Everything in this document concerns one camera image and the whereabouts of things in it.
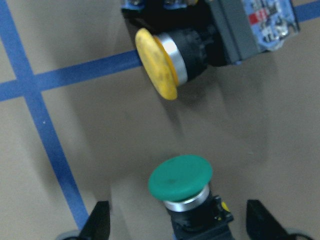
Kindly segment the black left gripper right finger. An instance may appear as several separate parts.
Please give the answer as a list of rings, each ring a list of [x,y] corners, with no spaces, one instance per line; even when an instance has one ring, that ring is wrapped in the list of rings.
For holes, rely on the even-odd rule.
[[[246,232],[251,240],[288,240],[289,234],[257,199],[246,203]]]

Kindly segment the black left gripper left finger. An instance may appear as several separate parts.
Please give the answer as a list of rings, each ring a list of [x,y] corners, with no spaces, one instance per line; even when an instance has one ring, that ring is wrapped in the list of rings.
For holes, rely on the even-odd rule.
[[[111,233],[109,201],[98,201],[77,236],[78,240],[108,240]]]

